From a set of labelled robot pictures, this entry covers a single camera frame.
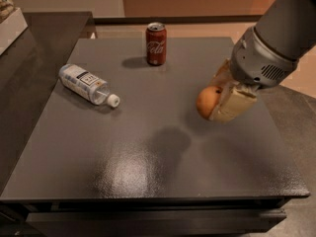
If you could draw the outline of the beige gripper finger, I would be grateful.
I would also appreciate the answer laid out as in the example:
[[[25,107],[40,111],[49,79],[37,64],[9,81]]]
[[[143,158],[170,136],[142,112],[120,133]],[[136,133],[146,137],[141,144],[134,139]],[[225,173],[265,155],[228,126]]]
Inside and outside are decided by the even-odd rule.
[[[220,94],[219,102],[211,112],[209,120],[229,122],[257,103],[257,87],[228,83]]]
[[[219,69],[211,78],[209,85],[216,86],[216,87],[223,87],[230,79],[231,79],[230,60],[225,59],[224,62],[219,67]]]

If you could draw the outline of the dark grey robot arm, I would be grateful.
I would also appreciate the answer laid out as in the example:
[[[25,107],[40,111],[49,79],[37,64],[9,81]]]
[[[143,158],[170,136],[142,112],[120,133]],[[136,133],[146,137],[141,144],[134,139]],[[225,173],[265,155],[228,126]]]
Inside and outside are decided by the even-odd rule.
[[[231,121],[262,89],[279,85],[316,44],[316,0],[276,0],[235,43],[210,81],[220,90],[209,120]]]

